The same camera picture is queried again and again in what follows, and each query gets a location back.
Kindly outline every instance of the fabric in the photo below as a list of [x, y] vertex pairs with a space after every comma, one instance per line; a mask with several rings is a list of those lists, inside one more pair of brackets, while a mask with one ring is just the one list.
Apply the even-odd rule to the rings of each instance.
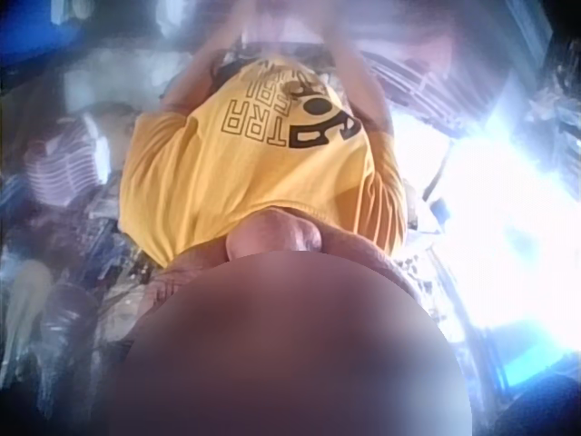
[[313, 72], [280, 58], [247, 65], [187, 117], [138, 119], [120, 226], [161, 266], [268, 207], [392, 253], [406, 225], [392, 138], [367, 135]]

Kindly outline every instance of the black lettering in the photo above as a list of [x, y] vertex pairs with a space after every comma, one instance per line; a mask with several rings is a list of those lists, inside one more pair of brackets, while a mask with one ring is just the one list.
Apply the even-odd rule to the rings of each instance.
[[274, 121], [274, 132], [266, 140], [266, 144], [277, 147], [286, 147], [287, 140], [282, 137], [282, 118], [277, 116]]
[[276, 94], [276, 99], [278, 103], [274, 105], [274, 110], [284, 117], [288, 117], [291, 113], [291, 100], [286, 94], [280, 89]]
[[254, 116], [248, 118], [246, 137], [263, 143], [271, 113], [268, 109], [263, 109], [262, 112], [261, 107], [258, 104], [253, 104], [252, 108]]
[[228, 104], [228, 112], [222, 123], [222, 131], [226, 134], [242, 134], [249, 107], [250, 103], [244, 102], [239, 109], [238, 100], [231, 100], [230, 104]]
[[[348, 140], [361, 131], [361, 123], [345, 111], [341, 111], [327, 121], [313, 125], [292, 125], [289, 133], [290, 148], [311, 148], [329, 144], [327, 132], [333, 127], [342, 125], [340, 135]], [[301, 140], [302, 134], [319, 134], [315, 139]]]

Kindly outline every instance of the clutter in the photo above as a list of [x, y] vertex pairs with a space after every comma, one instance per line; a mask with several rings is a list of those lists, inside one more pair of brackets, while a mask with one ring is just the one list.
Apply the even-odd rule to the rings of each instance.
[[89, 115], [65, 121], [60, 134], [32, 142], [25, 154], [34, 197], [50, 206], [66, 207], [83, 190], [106, 183], [110, 165], [107, 140]]
[[9, 291], [5, 319], [5, 348], [0, 369], [0, 388], [17, 379], [21, 364], [30, 357], [30, 339], [36, 317], [53, 286], [53, 276], [43, 263], [26, 261]]

